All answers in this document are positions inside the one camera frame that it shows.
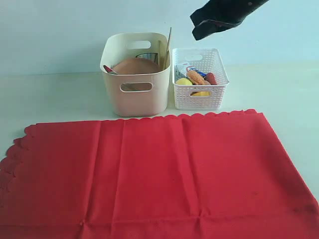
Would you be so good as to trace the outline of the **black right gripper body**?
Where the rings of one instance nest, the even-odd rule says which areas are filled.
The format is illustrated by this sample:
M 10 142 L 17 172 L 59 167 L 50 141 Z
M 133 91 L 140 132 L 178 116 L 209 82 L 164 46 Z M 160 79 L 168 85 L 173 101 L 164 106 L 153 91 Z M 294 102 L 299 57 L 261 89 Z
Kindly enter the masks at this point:
M 221 26 L 238 26 L 268 0 L 210 0 L 204 5 L 208 20 Z

